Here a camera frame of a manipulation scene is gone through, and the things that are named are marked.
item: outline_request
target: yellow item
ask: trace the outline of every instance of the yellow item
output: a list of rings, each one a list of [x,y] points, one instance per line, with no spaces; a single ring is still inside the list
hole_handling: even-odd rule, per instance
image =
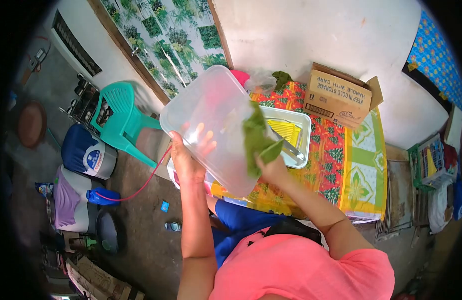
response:
[[[433,162],[433,157],[431,156],[431,150],[426,148],[426,160],[428,161],[428,175],[427,177],[433,175],[437,172],[435,163]]]
[[[301,132],[301,128],[294,125],[293,123],[289,123],[286,121],[276,121],[276,120],[268,120],[268,124],[271,128],[276,131],[279,135],[281,135],[286,141],[288,141],[294,147],[298,144],[298,137],[299,133]]]

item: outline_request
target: blue bottle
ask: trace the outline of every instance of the blue bottle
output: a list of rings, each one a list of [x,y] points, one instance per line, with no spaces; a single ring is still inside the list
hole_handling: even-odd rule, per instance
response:
[[[101,196],[99,196],[97,193],[103,195],[104,197],[108,197],[110,199],[121,199],[121,195],[116,192],[116,191],[111,191],[107,190],[105,188],[97,187],[96,189],[90,189],[86,192],[86,198],[89,200],[89,202],[94,203],[94,204],[99,204],[102,206],[111,206],[111,205],[119,205],[120,201],[112,201],[105,199]]]

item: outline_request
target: teal plastic chair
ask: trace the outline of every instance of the teal plastic chair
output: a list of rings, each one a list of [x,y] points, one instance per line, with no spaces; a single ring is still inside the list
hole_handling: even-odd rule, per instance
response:
[[[103,127],[96,122],[103,98],[113,111]],[[93,125],[101,132],[101,140],[107,144],[127,152],[150,167],[156,167],[156,162],[136,148],[136,141],[144,127],[162,129],[159,121],[144,115],[134,106],[134,90],[128,82],[115,82],[103,88],[99,94],[96,113],[91,119]]]

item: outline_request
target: electrical outlet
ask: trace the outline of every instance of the electrical outlet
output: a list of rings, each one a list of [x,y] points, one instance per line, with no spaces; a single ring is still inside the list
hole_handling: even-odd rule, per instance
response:
[[[35,57],[31,57],[31,60],[29,61],[27,67],[31,70],[34,71],[37,65],[37,59]]]
[[[44,58],[46,57],[46,52],[43,48],[39,49],[35,55],[38,62],[43,62]]]

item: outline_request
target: green crate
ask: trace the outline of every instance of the green crate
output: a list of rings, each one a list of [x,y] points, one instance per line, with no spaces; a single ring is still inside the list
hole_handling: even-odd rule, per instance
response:
[[[432,191],[433,187],[421,183],[421,156],[419,155],[419,144],[414,145],[408,149],[408,158],[411,166],[411,177],[413,179],[413,186],[422,191]]]

